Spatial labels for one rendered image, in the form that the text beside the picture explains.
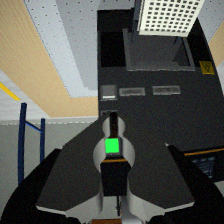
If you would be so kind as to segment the white plate with grid of square wells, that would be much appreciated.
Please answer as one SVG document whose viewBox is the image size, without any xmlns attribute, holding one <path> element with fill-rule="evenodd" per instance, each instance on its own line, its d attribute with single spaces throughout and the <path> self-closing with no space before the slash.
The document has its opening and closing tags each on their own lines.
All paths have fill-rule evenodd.
<svg viewBox="0 0 224 224">
<path fill-rule="evenodd" d="M 141 0 L 139 35 L 187 37 L 205 0 Z"/>
</svg>

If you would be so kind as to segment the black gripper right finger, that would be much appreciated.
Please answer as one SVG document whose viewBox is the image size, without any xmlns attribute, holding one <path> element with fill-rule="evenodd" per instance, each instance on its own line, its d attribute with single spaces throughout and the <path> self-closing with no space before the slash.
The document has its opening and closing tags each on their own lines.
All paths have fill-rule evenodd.
<svg viewBox="0 0 224 224">
<path fill-rule="evenodd" d="M 123 139 L 129 211 L 148 224 L 224 224 L 224 197 L 213 181 L 174 145 L 168 145 L 120 111 L 116 134 Z"/>
</svg>

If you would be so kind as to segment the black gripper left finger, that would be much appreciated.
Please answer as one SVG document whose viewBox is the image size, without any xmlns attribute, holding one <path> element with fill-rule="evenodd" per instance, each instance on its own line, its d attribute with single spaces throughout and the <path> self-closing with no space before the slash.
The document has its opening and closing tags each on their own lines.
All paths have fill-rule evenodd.
<svg viewBox="0 0 224 224">
<path fill-rule="evenodd" d="M 67 217 L 91 224 L 102 212 L 99 166 L 113 122 L 114 112 L 108 111 L 54 149 L 15 189 L 0 224 L 64 224 Z"/>
</svg>

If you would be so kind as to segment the grey perforated base plate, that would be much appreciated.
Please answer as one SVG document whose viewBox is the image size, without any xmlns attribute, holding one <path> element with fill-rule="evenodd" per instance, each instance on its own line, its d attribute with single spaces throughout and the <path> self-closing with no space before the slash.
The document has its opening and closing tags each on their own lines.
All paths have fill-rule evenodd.
<svg viewBox="0 0 224 224">
<path fill-rule="evenodd" d="M 22 0 L 70 98 L 98 97 L 97 10 L 131 9 L 135 0 Z M 224 21 L 224 0 L 198 14 L 206 40 Z"/>
</svg>

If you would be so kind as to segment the white roll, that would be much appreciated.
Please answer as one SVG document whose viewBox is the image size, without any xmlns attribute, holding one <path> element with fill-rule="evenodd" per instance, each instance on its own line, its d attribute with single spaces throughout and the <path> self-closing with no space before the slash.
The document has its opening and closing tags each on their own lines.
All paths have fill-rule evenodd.
<svg viewBox="0 0 224 224">
<path fill-rule="evenodd" d="M 122 224 L 141 224 L 139 217 L 130 213 L 128 208 L 127 196 L 120 196 Z"/>
</svg>

